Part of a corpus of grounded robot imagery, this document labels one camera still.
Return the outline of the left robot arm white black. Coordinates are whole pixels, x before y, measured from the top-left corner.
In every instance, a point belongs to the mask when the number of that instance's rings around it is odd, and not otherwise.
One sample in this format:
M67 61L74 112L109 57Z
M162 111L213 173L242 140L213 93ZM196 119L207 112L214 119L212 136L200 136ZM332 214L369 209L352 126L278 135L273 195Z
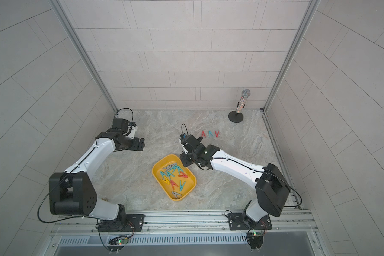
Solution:
M126 222L124 206L98 197L91 179L113 152L143 151L145 140L135 137L136 131L134 121L113 119L112 127L97 135L93 145L77 162L64 172L54 173L49 179L50 212Z

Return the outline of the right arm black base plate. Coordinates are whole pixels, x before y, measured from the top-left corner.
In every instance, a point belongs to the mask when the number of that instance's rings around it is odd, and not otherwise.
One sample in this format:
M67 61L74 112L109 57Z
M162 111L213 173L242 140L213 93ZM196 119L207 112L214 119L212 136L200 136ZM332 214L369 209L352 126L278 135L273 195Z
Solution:
M269 231L273 229L269 215L262 217L259 221L253 221L241 212L233 213L226 210L224 215L228 218L229 229L232 231L248 231L249 229Z

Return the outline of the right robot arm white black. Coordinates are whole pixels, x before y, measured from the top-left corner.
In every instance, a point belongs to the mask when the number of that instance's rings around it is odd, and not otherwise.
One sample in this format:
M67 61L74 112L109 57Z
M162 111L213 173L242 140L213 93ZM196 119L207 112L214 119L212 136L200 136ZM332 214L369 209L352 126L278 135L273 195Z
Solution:
M217 146L204 146L202 139L191 134L180 135L183 166L195 164L204 171L221 171L248 184L256 191L257 201L250 202L244 214L255 223L266 215L280 217L291 187L279 168L271 163L262 166L240 160Z

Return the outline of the yellow plastic storage box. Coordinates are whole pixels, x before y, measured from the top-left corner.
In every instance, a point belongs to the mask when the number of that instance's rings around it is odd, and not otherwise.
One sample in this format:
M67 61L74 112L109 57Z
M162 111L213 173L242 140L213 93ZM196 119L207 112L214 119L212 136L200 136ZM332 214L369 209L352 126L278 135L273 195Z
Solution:
M160 174L161 171L165 172L169 176L171 181L170 185L163 182ZM186 173L188 178L179 178L178 171ZM189 168L182 165L181 159L177 155L170 154L162 158L153 166L151 172L166 195L173 201L182 200L196 187L197 181L195 175ZM172 191L182 194L182 198L176 199L172 195Z

